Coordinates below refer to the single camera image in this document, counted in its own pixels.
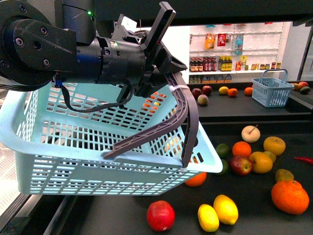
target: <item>gray basket handle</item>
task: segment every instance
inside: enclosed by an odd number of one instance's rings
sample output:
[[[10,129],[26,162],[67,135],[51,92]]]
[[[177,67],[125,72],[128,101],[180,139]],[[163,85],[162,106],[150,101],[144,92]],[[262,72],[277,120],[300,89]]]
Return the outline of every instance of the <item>gray basket handle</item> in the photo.
[[[265,70],[261,76],[261,78],[259,79],[259,83],[262,83],[262,79],[264,77],[264,74],[268,71],[284,71],[285,72],[285,76],[283,77],[283,79],[281,80],[281,82],[285,82],[287,81],[287,77],[288,77],[288,71],[286,69],[278,69],[278,70]]]

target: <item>black cable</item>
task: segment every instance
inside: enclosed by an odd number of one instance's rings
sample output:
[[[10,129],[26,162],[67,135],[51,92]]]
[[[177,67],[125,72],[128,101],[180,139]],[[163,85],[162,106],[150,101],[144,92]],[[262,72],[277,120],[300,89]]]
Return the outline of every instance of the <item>black cable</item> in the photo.
[[[62,94],[64,96],[64,102],[69,109],[71,109],[72,111],[75,111],[75,112],[79,112],[79,113],[91,113],[91,112],[96,112],[96,111],[99,111],[102,109],[107,109],[107,108],[111,108],[111,107],[118,107],[118,106],[126,104],[128,101],[130,101],[133,94],[134,94],[134,87],[130,83],[126,84],[126,85],[128,86],[128,88],[130,90],[130,95],[123,102],[121,102],[121,103],[107,103],[107,104],[103,104],[103,105],[98,105],[98,106],[93,107],[91,109],[74,109],[70,104],[70,95],[69,95],[67,88],[62,85],[61,90],[62,90]]]

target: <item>lemon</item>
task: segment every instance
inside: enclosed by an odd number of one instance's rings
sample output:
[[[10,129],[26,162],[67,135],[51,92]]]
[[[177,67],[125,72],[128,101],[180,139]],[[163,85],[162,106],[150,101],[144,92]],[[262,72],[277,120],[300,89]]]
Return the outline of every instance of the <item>lemon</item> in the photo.
[[[213,203],[213,208],[223,224],[233,225],[238,219],[238,209],[233,200],[221,194],[217,196]]]
[[[200,226],[206,232],[215,232],[220,225],[219,218],[213,207],[202,204],[198,209],[198,220]]]
[[[228,93],[228,87],[221,87],[219,88],[220,94],[227,94]]]

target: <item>plastic basket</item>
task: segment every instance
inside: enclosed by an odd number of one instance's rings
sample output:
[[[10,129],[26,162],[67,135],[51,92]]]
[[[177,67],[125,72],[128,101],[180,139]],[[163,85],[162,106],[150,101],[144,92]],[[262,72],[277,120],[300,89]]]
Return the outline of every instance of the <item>plastic basket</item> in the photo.
[[[285,76],[282,80],[273,77],[264,77],[268,71],[284,71]],[[293,85],[286,82],[288,72],[281,70],[265,70],[261,78],[254,78],[252,98],[265,107],[284,107],[287,103]]]
[[[66,86],[78,108],[115,102],[121,90],[113,85]],[[84,114],[69,110],[62,92],[49,85],[31,93],[10,91],[0,111],[0,141],[15,151],[22,193],[159,195],[200,172],[222,170],[200,123],[186,168],[180,159],[181,128],[114,159],[103,155],[114,142],[173,115],[176,104],[168,86],[148,99],[134,96],[122,108]]]

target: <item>shopping basket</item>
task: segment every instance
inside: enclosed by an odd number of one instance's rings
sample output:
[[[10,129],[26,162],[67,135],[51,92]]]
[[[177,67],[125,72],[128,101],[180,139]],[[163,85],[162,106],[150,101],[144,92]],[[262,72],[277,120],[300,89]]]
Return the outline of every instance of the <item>shopping basket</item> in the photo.
[[[268,71],[284,71],[282,80],[273,77],[264,77]],[[252,98],[265,107],[284,107],[294,86],[286,82],[288,72],[285,69],[265,70],[261,78],[254,78]]]
[[[66,87],[78,108],[116,102],[121,91],[114,85]],[[103,156],[115,142],[169,118],[176,104],[169,86],[93,113],[69,110],[60,89],[50,85],[29,93],[9,91],[0,111],[0,141],[15,151],[22,193],[159,195],[201,172],[222,170],[200,123],[186,168],[180,159],[181,127],[113,159]]]

